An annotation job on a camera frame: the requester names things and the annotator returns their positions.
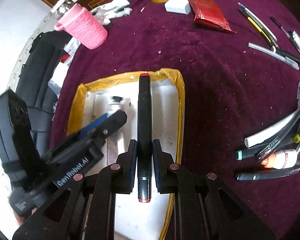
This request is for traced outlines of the black gel pen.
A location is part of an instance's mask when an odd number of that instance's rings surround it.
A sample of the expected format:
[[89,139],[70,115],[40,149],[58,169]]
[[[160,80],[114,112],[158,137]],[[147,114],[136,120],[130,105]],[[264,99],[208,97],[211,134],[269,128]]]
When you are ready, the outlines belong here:
[[258,172],[242,172],[236,174],[236,180],[253,181],[253,180],[270,180],[292,176],[298,174],[300,167],[291,167],[282,170],[264,170]]

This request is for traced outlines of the white tray yellow tape rim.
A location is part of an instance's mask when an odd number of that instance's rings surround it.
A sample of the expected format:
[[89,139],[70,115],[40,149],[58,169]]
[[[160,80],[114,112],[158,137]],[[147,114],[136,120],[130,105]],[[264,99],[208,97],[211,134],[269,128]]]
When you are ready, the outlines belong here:
[[[78,86],[70,108],[67,134],[77,132],[105,113],[118,110],[111,101],[122,97],[120,108],[126,112],[127,123],[119,132],[119,141],[111,141],[114,150],[102,148],[104,158],[89,175],[96,174],[114,163],[118,154],[126,152],[130,139],[137,137],[137,106],[141,72],[126,72],[104,77]],[[181,162],[184,130],[185,85],[176,69],[162,68],[149,72],[152,96],[152,138],[159,139],[163,151]],[[173,211],[171,194],[159,194],[152,181],[149,203],[138,201],[138,188],[131,194],[118,194],[115,203],[115,239],[164,239]]]

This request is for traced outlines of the white glove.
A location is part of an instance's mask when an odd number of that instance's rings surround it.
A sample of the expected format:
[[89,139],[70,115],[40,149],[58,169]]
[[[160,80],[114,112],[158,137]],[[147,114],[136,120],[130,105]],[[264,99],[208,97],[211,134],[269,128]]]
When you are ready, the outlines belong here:
[[111,19],[129,16],[133,11],[128,0],[112,0],[91,10],[90,13],[102,25],[111,24]]

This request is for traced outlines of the white cylindrical marker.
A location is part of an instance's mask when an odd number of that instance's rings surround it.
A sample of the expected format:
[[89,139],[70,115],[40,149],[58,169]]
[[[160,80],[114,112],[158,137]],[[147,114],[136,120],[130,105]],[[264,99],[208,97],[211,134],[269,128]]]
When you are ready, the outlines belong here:
[[277,123],[265,128],[264,130],[257,132],[249,137],[244,139],[244,144],[246,148],[251,148],[257,144],[264,142],[265,140],[269,139],[270,137],[277,134],[281,131],[298,113],[298,109],[288,115],[287,117],[283,118],[282,120],[278,121]]

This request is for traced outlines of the black backpack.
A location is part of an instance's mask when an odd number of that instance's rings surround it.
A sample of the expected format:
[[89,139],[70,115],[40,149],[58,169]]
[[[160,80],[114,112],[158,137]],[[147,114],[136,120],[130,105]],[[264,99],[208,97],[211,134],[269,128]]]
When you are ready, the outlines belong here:
[[70,39],[64,31],[40,33],[32,43],[15,91],[27,104],[32,140],[40,155],[49,148],[53,108],[57,102],[57,95],[48,83],[66,54],[64,46]]

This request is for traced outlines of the grey blue-tip pen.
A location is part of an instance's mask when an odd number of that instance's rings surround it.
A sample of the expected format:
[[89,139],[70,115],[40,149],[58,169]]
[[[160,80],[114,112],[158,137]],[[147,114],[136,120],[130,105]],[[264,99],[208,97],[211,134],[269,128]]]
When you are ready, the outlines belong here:
[[237,4],[249,15],[250,18],[252,18],[257,23],[260,28],[263,28],[274,39],[274,41],[277,41],[277,37],[273,34],[273,32],[252,11],[250,11],[245,5],[240,2],[238,2]]

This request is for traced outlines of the silver purple tube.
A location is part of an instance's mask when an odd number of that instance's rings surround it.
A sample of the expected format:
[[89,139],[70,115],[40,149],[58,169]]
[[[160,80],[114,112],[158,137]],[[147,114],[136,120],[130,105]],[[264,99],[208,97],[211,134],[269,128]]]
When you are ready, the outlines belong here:
[[[123,98],[120,96],[112,96],[108,108],[109,114],[114,114],[118,110],[123,110]],[[107,138],[107,165],[115,163],[119,154],[124,151],[123,130],[119,129]]]

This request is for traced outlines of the white paper packages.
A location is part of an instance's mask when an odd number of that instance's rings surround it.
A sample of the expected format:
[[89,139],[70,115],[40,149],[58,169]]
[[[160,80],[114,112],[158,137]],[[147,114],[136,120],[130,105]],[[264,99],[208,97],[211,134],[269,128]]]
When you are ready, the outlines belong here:
[[51,79],[48,82],[49,88],[55,93],[57,98],[59,98],[64,80],[74,59],[74,55],[80,45],[81,42],[79,42],[78,39],[74,37],[70,39],[70,41],[64,46],[64,51],[66,54],[60,59],[55,70],[53,71]]

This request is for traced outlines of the black printed marker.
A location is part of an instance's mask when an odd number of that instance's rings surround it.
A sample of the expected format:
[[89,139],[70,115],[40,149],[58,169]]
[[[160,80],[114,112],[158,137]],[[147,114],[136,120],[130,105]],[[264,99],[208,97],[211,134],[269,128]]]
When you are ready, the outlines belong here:
[[296,115],[286,124],[286,126],[281,130],[278,135],[262,150],[257,154],[257,160],[262,163],[275,149],[277,149],[279,143],[287,136],[293,126],[300,119],[300,109]]

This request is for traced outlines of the black pen under silver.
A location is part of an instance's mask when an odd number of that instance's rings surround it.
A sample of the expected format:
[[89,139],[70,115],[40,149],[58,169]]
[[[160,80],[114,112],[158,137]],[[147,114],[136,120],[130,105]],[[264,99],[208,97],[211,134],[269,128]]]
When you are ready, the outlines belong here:
[[287,57],[287,58],[295,61],[298,65],[300,65],[300,58],[299,57],[296,57],[293,54],[291,54],[291,53],[289,53],[289,52],[287,52],[285,50],[280,49],[279,47],[272,46],[271,50],[273,52],[275,52],[275,53],[283,56],[283,57]]

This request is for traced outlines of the thin black pen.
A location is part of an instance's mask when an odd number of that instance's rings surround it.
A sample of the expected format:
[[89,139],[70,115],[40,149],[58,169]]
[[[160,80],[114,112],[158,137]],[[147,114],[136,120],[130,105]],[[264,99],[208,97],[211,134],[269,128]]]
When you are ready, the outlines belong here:
[[289,41],[291,42],[291,44],[294,46],[294,48],[297,50],[297,52],[300,54],[300,49],[298,47],[298,45],[296,44],[296,42],[294,41],[291,33],[289,33],[288,31],[286,31],[283,26],[273,17],[269,15],[269,18],[278,26],[279,29],[281,29],[284,34],[286,35],[286,37],[289,39]]

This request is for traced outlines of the black marker red caps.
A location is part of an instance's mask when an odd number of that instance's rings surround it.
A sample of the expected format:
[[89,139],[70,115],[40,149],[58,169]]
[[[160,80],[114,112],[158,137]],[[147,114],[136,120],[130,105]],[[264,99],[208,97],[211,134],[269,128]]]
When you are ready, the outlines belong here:
[[151,201],[152,177],[152,98],[148,73],[139,76],[137,160],[138,200],[148,203]]

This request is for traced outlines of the red foil packet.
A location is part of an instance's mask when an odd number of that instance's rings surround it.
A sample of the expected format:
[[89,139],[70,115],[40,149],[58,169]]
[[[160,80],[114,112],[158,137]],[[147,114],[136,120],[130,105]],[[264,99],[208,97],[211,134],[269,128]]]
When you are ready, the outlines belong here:
[[235,33],[214,0],[188,0],[194,11],[193,22],[201,27]]

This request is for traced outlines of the white bottle orange cap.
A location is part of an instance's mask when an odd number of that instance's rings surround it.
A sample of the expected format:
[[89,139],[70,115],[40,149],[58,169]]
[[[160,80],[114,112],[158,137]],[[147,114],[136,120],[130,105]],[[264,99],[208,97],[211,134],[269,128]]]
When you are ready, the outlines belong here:
[[298,159],[298,152],[295,149],[280,150],[272,153],[261,163],[265,168],[277,170],[293,167]]

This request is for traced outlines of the white eraser block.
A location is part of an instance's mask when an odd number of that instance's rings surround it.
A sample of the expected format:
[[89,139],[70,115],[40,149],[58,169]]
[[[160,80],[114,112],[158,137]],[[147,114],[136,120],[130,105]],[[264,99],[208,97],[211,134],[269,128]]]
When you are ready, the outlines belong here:
[[168,0],[165,3],[167,12],[188,15],[191,11],[191,6],[188,0]]

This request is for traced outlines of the yellow black pen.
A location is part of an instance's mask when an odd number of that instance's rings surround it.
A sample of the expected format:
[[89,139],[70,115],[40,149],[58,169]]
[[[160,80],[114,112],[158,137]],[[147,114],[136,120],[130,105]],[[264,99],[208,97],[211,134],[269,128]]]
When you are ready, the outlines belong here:
[[260,35],[264,38],[264,40],[270,45],[270,47],[274,46],[278,48],[277,43],[274,41],[274,39],[271,39],[270,36],[268,36],[261,27],[258,26],[258,24],[251,18],[249,15],[244,12],[243,10],[239,10],[239,13],[243,15],[253,26],[254,28],[260,33]]

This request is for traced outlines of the maroon bed cover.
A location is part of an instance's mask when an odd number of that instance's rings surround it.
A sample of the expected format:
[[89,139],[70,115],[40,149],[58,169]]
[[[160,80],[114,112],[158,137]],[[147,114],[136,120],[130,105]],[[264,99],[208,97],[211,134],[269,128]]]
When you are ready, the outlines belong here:
[[79,47],[60,94],[50,145],[66,136],[77,87],[116,73],[173,68],[185,83],[185,127],[181,163],[193,173],[215,172],[275,233],[300,239],[300,172],[264,181],[236,181],[234,172],[257,168],[253,159],[237,161],[244,138],[296,109],[300,70],[250,49],[265,46],[258,31],[239,13],[243,3],[295,52],[285,29],[300,35],[300,23],[278,0],[214,0],[232,33],[195,25],[193,15],[169,14],[151,0],[129,0],[132,14],[113,21],[95,50]]

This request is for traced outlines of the silver white pen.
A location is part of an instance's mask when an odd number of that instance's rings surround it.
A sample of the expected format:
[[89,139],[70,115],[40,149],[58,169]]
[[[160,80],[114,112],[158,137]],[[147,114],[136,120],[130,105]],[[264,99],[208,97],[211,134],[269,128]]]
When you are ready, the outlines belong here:
[[267,55],[269,55],[269,56],[271,56],[273,58],[276,58],[276,59],[284,62],[285,64],[291,66],[292,68],[294,68],[296,70],[299,70],[299,65],[295,61],[293,61],[292,59],[290,59],[290,58],[288,58],[286,56],[281,56],[281,55],[279,55],[276,52],[273,52],[273,51],[271,51],[269,49],[266,49],[266,48],[264,48],[262,46],[258,46],[258,45],[254,44],[254,43],[251,43],[251,42],[248,43],[248,47],[252,48],[252,49],[255,49],[255,50],[258,50],[258,51],[260,51],[260,52],[262,52],[264,54],[267,54]]

